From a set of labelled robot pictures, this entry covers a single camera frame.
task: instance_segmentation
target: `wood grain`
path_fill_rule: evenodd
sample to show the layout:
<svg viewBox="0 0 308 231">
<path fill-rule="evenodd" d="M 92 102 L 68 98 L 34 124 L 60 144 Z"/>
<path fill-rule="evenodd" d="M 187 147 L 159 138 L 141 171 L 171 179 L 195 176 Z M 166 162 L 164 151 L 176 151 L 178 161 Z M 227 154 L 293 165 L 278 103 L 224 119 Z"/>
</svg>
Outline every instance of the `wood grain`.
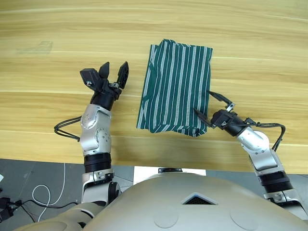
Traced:
<svg viewBox="0 0 308 231">
<path fill-rule="evenodd" d="M 191 138 L 136 129 L 150 44 L 162 39 L 213 47 L 211 90 L 236 112 L 285 124 L 278 154 L 290 173 L 308 173 L 306 0 L 0 2 L 0 158 L 82 163 L 79 143 L 53 134 L 79 116 L 92 92 L 79 71 L 124 61 L 127 86 L 113 107 L 114 164 L 252 170 L 220 129 Z M 210 100 L 209 114 L 223 104 Z M 70 132 L 80 134 L 73 125 Z M 271 142 L 278 128 L 263 130 Z"/>
</svg>

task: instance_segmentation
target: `striped cloth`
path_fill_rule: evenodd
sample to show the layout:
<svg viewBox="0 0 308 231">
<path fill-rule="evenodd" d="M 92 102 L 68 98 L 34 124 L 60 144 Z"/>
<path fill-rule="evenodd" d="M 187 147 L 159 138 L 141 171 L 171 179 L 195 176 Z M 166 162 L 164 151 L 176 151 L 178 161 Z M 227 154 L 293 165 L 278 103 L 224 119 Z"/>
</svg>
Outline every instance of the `striped cloth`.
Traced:
<svg viewBox="0 0 308 231">
<path fill-rule="evenodd" d="M 207 113 L 212 51 L 168 39 L 151 45 L 137 128 L 193 137 L 206 133 L 193 108 Z"/>
</svg>

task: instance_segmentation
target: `wire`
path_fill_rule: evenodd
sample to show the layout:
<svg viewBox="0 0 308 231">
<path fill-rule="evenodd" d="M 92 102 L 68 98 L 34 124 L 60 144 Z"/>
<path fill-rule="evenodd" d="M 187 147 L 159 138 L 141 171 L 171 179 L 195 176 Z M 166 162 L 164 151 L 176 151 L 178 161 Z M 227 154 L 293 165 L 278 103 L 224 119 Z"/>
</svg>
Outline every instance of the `wire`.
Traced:
<svg viewBox="0 0 308 231">
<path fill-rule="evenodd" d="M 33 223 L 35 223 L 33 216 L 22 205 L 20 207 L 29 215 L 29 217 L 31 217 Z"/>
<path fill-rule="evenodd" d="M 79 122 L 81 120 L 81 116 L 76 117 L 76 118 L 71 118 L 67 119 L 65 121 L 62 121 L 58 123 L 56 126 L 54 126 L 54 132 L 60 136 L 68 137 L 77 140 L 78 142 L 80 141 L 80 137 L 76 136 L 74 134 L 68 133 L 66 131 L 61 130 L 60 128 L 63 128 L 67 125 L 74 124 L 76 122 Z"/>
<path fill-rule="evenodd" d="M 254 124 L 232 124 L 231 123 L 231 125 L 234 125 L 234 126 L 256 126 L 256 127 L 259 127 L 259 128 L 280 127 L 281 128 L 280 136 L 278 137 L 277 141 L 274 143 L 274 145 L 272 147 L 272 150 L 274 150 L 274 151 L 277 151 L 278 146 L 279 146 L 280 142 L 282 141 L 282 137 L 285 133 L 285 126 L 282 125 L 282 124 L 278 124 L 278 123 L 260 123 L 260 122 L 257 122 L 257 123 L 254 123 Z"/>
<path fill-rule="evenodd" d="M 64 208 L 64 207 L 69 206 L 69 205 L 78 205 L 77 202 L 70 202 L 70 203 L 65 204 L 65 205 L 62 205 L 62 206 L 52 206 L 52 205 L 46 206 L 46 205 L 41 205 L 41 204 L 39 204 L 39 203 L 36 203 L 34 200 L 27 200 L 27 201 L 23 202 L 22 205 L 24 205 L 24 204 L 27 203 L 27 202 L 35 203 L 36 205 L 38 205 L 38 206 L 40 206 L 40 207 L 43 207 L 43 208 L 46 208 L 46 207 L 47 207 L 47 208 Z"/>
<path fill-rule="evenodd" d="M 63 169 L 63 185 L 62 185 L 62 190 L 61 190 L 61 193 L 60 193 L 58 199 L 57 199 L 54 203 L 50 204 L 51 193 L 50 193 L 49 188 L 48 188 L 45 184 L 39 184 L 39 185 L 37 185 L 37 186 L 33 189 L 33 191 L 32 191 L 32 199 L 33 199 L 36 203 L 45 206 L 44 210 L 42 211 L 42 213 L 41 213 L 40 216 L 38 217 L 38 222 L 40 221 L 42 215 L 44 214 L 44 212 L 46 211 L 46 209 L 48 208 L 48 206 L 56 204 L 56 203 L 60 200 L 60 198 L 61 198 L 61 196 L 62 196 L 62 193 L 63 193 L 63 190 L 64 190 L 64 186 L 65 186 L 65 163 L 63 164 L 63 167 L 64 167 L 64 169 Z M 36 190 L 38 187 L 44 187 L 44 188 L 47 189 L 47 192 L 48 192 L 48 202 L 47 202 L 46 204 L 43 203 L 43 202 L 41 202 L 41 201 L 38 201 L 38 200 L 35 199 L 35 197 L 34 197 L 34 192 L 35 192 L 35 190 Z"/>
</svg>

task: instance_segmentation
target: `silver robot arm segment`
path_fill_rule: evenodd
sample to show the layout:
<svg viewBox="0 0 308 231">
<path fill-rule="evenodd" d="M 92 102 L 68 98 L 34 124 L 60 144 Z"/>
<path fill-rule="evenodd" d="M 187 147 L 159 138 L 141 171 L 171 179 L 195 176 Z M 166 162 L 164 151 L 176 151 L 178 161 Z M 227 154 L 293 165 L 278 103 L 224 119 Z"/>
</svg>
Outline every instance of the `silver robot arm segment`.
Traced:
<svg viewBox="0 0 308 231">
<path fill-rule="evenodd" d="M 249 154 L 255 173 L 266 191 L 265 199 L 289 210 L 303 220 L 308 219 L 308 208 L 302 203 L 297 190 L 291 185 L 276 152 L 269 147 L 268 137 L 263 132 L 254 131 L 251 128 L 251 126 L 270 128 L 269 125 L 271 125 L 271 127 L 282 127 L 284 132 L 285 127 L 279 124 L 255 123 L 250 118 L 243 121 L 235 112 L 231 112 L 235 106 L 233 102 L 221 94 L 209 93 L 217 100 L 224 101 L 227 104 L 226 110 L 215 112 L 211 121 L 209 121 L 206 115 L 194 109 L 199 118 L 210 128 L 219 127 L 227 131 L 241 143 L 244 150 Z M 275 150 L 282 140 L 283 132 L 274 145 Z"/>
<path fill-rule="evenodd" d="M 266 190 L 264 198 L 307 220 L 307 206 L 292 187 L 276 152 L 269 148 L 268 137 L 263 132 L 246 127 L 236 138 L 249 154 L 255 173 Z"/>
<path fill-rule="evenodd" d="M 114 83 L 108 81 L 109 63 L 102 65 L 99 72 L 86 68 L 80 74 L 84 84 L 94 91 L 81 117 L 80 144 L 86 172 L 82 175 L 81 201 L 100 201 L 107 206 L 121 194 L 119 184 L 112 181 L 110 125 L 113 103 L 118 100 L 128 78 L 128 63 L 120 67 Z"/>
<path fill-rule="evenodd" d="M 81 117 L 80 144 L 83 155 L 111 152 L 111 112 L 95 104 L 89 104 Z"/>
</svg>

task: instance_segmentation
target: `black connector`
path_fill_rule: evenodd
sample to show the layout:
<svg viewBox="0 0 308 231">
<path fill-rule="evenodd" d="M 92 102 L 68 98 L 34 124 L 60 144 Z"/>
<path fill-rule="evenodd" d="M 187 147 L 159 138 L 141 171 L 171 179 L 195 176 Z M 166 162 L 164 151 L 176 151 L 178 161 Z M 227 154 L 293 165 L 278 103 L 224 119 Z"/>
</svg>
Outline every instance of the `black connector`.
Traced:
<svg viewBox="0 0 308 231">
<path fill-rule="evenodd" d="M 111 168 L 110 153 L 86 155 L 84 157 L 85 172 L 95 172 Z"/>
<path fill-rule="evenodd" d="M 293 189 L 290 179 L 285 171 L 269 173 L 259 176 L 258 178 L 267 193 Z"/>
</svg>

